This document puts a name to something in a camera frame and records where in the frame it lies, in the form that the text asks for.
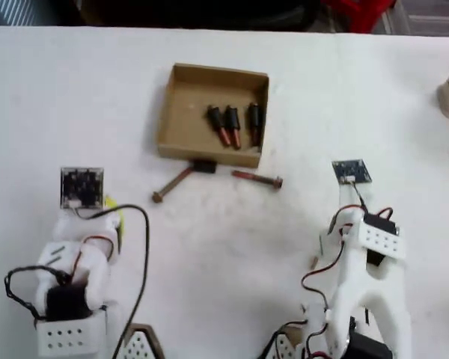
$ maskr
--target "black plastic cap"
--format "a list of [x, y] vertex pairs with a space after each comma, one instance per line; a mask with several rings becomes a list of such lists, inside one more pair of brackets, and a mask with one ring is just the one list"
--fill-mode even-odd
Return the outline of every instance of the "black plastic cap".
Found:
[[216, 162], [207, 161], [204, 159], [196, 159], [192, 163], [194, 172], [201, 172], [204, 174], [214, 174], [216, 172]]
[[220, 128], [225, 126], [223, 123], [222, 114], [219, 112], [218, 107], [212, 105], [208, 106], [207, 117], [215, 131], [219, 131]]
[[249, 126], [251, 128], [260, 126], [260, 108], [256, 103], [250, 103], [248, 107]]
[[225, 125], [227, 129], [241, 129], [239, 126], [238, 109], [228, 106], [224, 113]]

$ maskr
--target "copper bolt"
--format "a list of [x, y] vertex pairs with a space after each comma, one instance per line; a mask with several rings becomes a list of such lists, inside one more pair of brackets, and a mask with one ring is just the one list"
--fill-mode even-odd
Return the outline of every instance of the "copper bolt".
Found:
[[253, 127], [251, 129], [251, 142], [252, 142], [253, 146], [260, 145], [260, 138], [258, 136], [259, 136], [259, 132], [257, 130], [257, 127]]
[[183, 172], [181, 172], [178, 176], [176, 176], [172, 181], [169, 182], [165, 187], [162, 188], [159, 192], [153, 192], [153, 196], [151, 199], [154, 203], [161, 203], [163, 201], [163, 197], [175, 188], [181, 181], [183, 181], [191, 172], [193, 172], [192, 167], [188, 167]]
[[223, 145], [229, 147], [231, 145], [230, 137], [227, 135], [227, 132], [224, 127], [220, 127], [218, 131], [219, 138], [222, 140]]
[[274, 189], [280, 189], [283, 185], [283, 179], [280, 177], [271, 178], [258, 176], [257, 174], [250, 174], [249, 172], [243, 171], [231, 171], [231, 176], [244, 178], [245, 180], [251, 180], [259, 183], [264, 183], [267, 185], [272, 185]]
[[234, 147], [239, 150], [241, 148], [241, 139], [239, 138], [239, 130], [234, 129], [233, 130], [233, 141], [234, 141]]

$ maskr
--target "red object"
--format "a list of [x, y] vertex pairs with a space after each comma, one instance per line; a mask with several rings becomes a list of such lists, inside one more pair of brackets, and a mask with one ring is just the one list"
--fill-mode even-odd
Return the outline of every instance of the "red object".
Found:
[[369, 34], [378, 18], [396, 0], [323, 0], [337, 12], [344, 13], [351, 19], [349, 30], [358, 34]]

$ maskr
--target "electrical wire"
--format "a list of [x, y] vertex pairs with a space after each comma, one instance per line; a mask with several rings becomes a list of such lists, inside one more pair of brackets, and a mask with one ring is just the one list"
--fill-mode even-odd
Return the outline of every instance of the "electrical wire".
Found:
[[379, 217], [381, 217], [382, 213], [388, 213], [388, 216], [386, 217], [386, 219], [389, 221], [391, 219], [392, 214], [394, 213], [394, 210], [392, 209], [392, 207], [386, 207], [384, 209], [381, 209], [379, 212], [376, 213], [376, 215], [378, 215]]
[[322, 358], [322, 359], [332, 359], [329, 355], [327, 355], [325, 352], [314, 352], [313, 354], [311, 354], [311, 356], [309, 357], [309, 359], [312, 358]]
[[106, 260], [107, 261], [110, 261], [110, 258], [112, 258], [112, 255], [113, 255], [113, 251], [114, 251], [114, 244], [113, 244], [113, 241], [109, 238], [109, 237], [107, 237], [107, 236], [99, 236], [99, 235], [92, 235], [92, 236], [88, 236], [88, 237], [86, 237], [85, 239], [83, 239], [83, 241], [82, 241], [82, 244], [85, 244], [87, 241], [89, 241], [90, 239], [101, 239], [101, 240], [103, 240], [103, 241], [107, 241], [110, 245], [111, 245], [111, 247], [112, 247], [112, 249], [110, 250], [110, 253], [109, 253], [109, 255], [106, 257]]
[[265, 359], [269, 350], [271, 349], [271, 346], [273, 345], [273, 343], [275, 344], [276, 353], [278, 353], [278, 336], [279, 336], [279, 334], [286, 334], [284, 332], [284, 329], [286, 327], [288, 327], [290, 325], [305, 325], [306, 323], [308, 323], [308, 320], [292, 321], [292, 322], [284, 323], [281, 327], [279, 327], [279, 329], [277, 331], [275, 331], [272, 334], [271, 339], [266, 344], [266, 346], [264, 347], [263, 351], [261, 352], [260, 356], [257, 359]]
[[301, 279], [301, 285], [304, 289], [306, 289], [310, 292], [315, 292], [315, 293], [321, 295], [321, 297], [323, 297], [325, 310], [329, 309], [328, 299], [326, 298], [326, 295], [323, 292], [321, 292], [319, 289], [312, 288], [310, 286], [306, 286], [305, 280], [308, 279], [312, 275], [323, 273], [325, 271], [328, 271], [332, 267], [334, 267], [336, 265], [336, 263], [339, 262], [339, 259], [341, 258], [341, 254], [343, 254], [343, 249], [344, 249], [344, 241], [341, 241], [341, 248], [339, 250], [339, 254], [337, 255], [336, 259], [331, 264], [328, 264], [326, 267], [323, 267], [321, 269], [316, 269], [314, 271], [310, 271]]
[[60, 286], [67, 285], [72, 280], [71, 275], [66, 273], [65, 271], [62, 271], [62, 270], [59, 270], [59, 269], [55, 269], [55, 268], [52, 268], [52, 267], [48, 267], [48, 266], [18, 267], [18, 268], [12, 269], [11, 271], [9, 271], [7, 273], [7, 275], [5, 276], [5, 279], [4, 279], [5, 292], [7, 293], [7, 297], [13, 299], [18, 304], [20, 304], [21, 306], [23, 306], [24, 308], [29, 310], [30, 313], [32, 314], [32, 316], [34, 317], [35, 321], [45, 320], [46, 317], [45, 316], [41, 316], [38, 313], [37, 308], [35, 308], [35, 306], [32, 303], [30, 303], [29, 301], [24, 301], [23, 299], [21, 299], [18, 296], [16, 296], [13, 293], [13, 291], [12, 291], [10, 286], [11, 286], [11, 279], [12, 279], [12, 276], [14, 274], [20, 273], [20, 272], [23, 272], [23, 271], [38, 271], [38, 270], [47, 271], [48, 273], [54, 275], [56, 280], [57, 280], [57, 282], [58, 282], [58, 284]]
[[366, 213], [366, 210], [359, 204], [347, 204], [345, 206], [342, 206], [341, 208], [339, 208], [337, 210], [337, 212], [335, 213], [335, 215], [332, 216], [331, 219], [331, 223], [329, 224], [329, 229], [328, 229], [328, 234], [331, 234], [331, 232], [333, 231], [333, 229], [335, 228], [336, 225], [336, 221], [337, 221], [337, 216], [344, 211], [345, 209], [349, 209], [349, 208], [359, 208], [361, 211], [363, 211], [364, 213]]
[[354, 190], [356, 191], [356, 194], [359, 197], [359, 202], [361, 202], [361, 207], [362, 209], [367, 213], [367, 207], [366, 207], [366, 203], [364, 203], [364, 199], [361, 196], [361, 193], [359, 193], [358, 188], [356, 187], [356, 183], [355, 182], [351, 182], [352, 187], [354, 187]]
[[322, 333], [324, 333], [327, 328], [328, 328], [328, 323], [324, 324], [323, 329], [321, 329], [319, 331], [315, 331], [314, 333], [311, 333], [308, 335], [308, 338], [306, 339], [306, 352], [308, 353], [309, 358], [314, 358], [313, 355], [311, 354], [311, 350], [309, 349], [309, 341], [311, 340], [312, 337], [317, 337], [318, 335], [321, 335]]
[[144, 209], [142, 209], [140, 206], [136, 206], [135, 204], [121, 204], [119, 206], [116, 207], [112, 207], [110, 209], [105, 209], [104, 211], [95, 213], [89, 217], [82, 217], [78, 214], [78, 211], [75, 210], [75, 213], [84, 220], [89, 220], [89, 219], [95, 219], [95, 218], [99, 218], [99, 217], [103, 217], [104, 215], [107, 215], [109, 213], [112, 212], [116, 212], [119, 211], [121, 209], [125, 209], [125, 208], [130, 208], [130, 209], [136, 209], [138, 210], [144, 217], [144, 223], [145, 223], [145, 235], [144, 235], [144, 268], [143, 268], [143, 280], [141, 282], [141, 288], [140, 288], [140, 292], [138, 294], [138, 297], [136, 298], [136, 302], [135, 305], [132, 308], [132, 312], [129, 315], [128, 321], [125, 324], [125, 327], [123, 328], [123, 331], [120, 335], [120, 338], [118, 339], [118, 343], [114, 349], [113, 352], [113, 356], [112, 359], [117, 359], [118, 356], [118, 352], [120, 351], [120, 347], [121, 344], [123, 343], [126, 333], [130, 327], [130, 325], [132, 324], [132, 320], [133, 320], [133, 316], [135, 316], [136, 310], [138, 309], [138, 306], [140, 304], [141, 298], [143, 297], [143, 293], [144, 293], [144, 288], [146, 286], [146, 282], [147, 282], [147, 274], [148, 274], [148, 257], [150, 254], [150, 221], [148, 219], [148, 214], [146, 213], [146, 211]]

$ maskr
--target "black cable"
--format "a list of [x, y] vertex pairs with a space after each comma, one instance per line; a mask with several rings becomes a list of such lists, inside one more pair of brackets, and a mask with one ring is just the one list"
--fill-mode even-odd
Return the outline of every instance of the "black cable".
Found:
[[104, 215], [107, 215], [109, 213], [116, 212], [116, 211], [119, 211], [119, 210], [125, 209], [125, 208], [136, 209], [136, 210], [140, 211], [144, 217], [144, 223], [145, 223], [145, 235], [144, 235], [145, 249], [144, 250], [145, 250], [145, 252], [144, 252], [143, 281], [141, 282], [140, 293], [138, 294], [135, 305], [132, 309], [132, 312], [129, 315], [128, 321], [125, 324], [125, 328], [123, 329], [123, 332], [120, 335], [120, 339], [118, 340], [117, 346], [114, 349], [112, 359], [117, 358], [118, 352], [120, 351], [121, 344], [123, 343], [123, 341], [125, 339], [126, 333], [129, 329], [130, 325], [132, 324], [133, 316], [135, 316], [135, 313], [136, 313], [136, 310], [138, 309], [141, 298], [143, 297], [144, 288], [145, 288], [146, 282], [147, 282], [147, 274], [148, 274], [148, 255], [150, 253], [150, 221], [148, 219], [148, 214], [146, 213], [146, 211], [144, 209], [142, 209], [140, 206], [136, 206], [135, 204], [121, 204], [119, 206], [116, 206], [116, 207], [113, 207], [110, 209], [105, 209], [104, 211], [95, 213], [94, 215], [91, 215], [90, 217], [79, 216], [80, 218], [85, 219], [85, 220], [95, 219], [95, 218], [103, 217]]
[[277, 347], [278, 345], [278, 335], [279, 334], [286, 334], [283, 330], [289, 326], [289, 325], [305, 325], [306, 323], [308, 323], [308, 320], [302, 320], [302, 321], [292, 321], [292, 322], [288, 322], [288, 323], [284, 323], [281, 327], [279, 327], [279, 329], [277, 331], [275, 331], [272, 336], [271, 339], [269, 340], [269, 342], [266, 344], [266, 346], [264, 347], [263, 351], [261, 352], [260, 356], [257, 357], [257, 359], [265, 359], [269, 350], [271, 349], [271, 346], [273, 345], [273, 343], [275, 344], [275, 346]]
[[71, 280], [72, 280], [72, 276], [70, 274], [66, 273], [65, 271], [62, 271], [62, 270], [59, 270], [59, 269], [55, 269], [55, 268], [52, 268], [52, 267], [47, 267], [47, 266], [18, 267], [18, 268], [12, 269], [11, 271], [9, 271], [7, 273], [7, 275], [5, 276], [5, 279], [4, 279], [5, 292], [7, 293], [7, 297], [13, 299], [18, 304], [20, 304], [24, 308], [28, 309], [30, 311], [30, 313], [32, 314], [32, 316], [34, 317], [35, 321], [37, 321], [37, 320], [46, 320], [46, 317], [45, 316], [41, 316], [38, 313], [37, 308], [35, 308], [32, 303], [30, 303], [29, 301], [24, 301], [23, 299], [17, 297], [12, 292], [12, 289], [10, 287], [10, 282], [11, 282], [12, 276], [14, 274], [16, 274], [16, 273], [20, 273], [22, 271], [38, 271], [38, 270], [47, 271], [48, 273], [53, 274], [60, 286], [64, 286], [66, 284], [69, 284], [71, 282]]
[[327, 328], [328, 328], [328, 323], [324, 324], [323, 329], [321, 329], [320, 331], [315, 331], [314, 333], [311, 333], [308, 335], [308, 338], [306, 339], [306, 351], [308, 352], [308, 355], [310, 358], [313, 358], [313, 355], [311, 354], [311, 350], [309, 349], [309, 341], [311, 340], [312, 337], [317, 337], [318, 335], [321, 335], [322, 333], [324, 333]]
[[366, 203], [364, 203], [364, 199], [362, 198], [361, 193], [359, 193], [358, 188], [356, 187], [355, 182], [351, 182], [351, 184], [352, 184], [352, 187], [354, 187], [354, 190], [356, 191], [356, 194], [357, 194], [358, 197], [359, 197], [359, 202], [361, 202], [361, 207], [362, 207], [362, 209], [363, 209], [366, 213], [368, 213], [369, 211], [367, 210]]

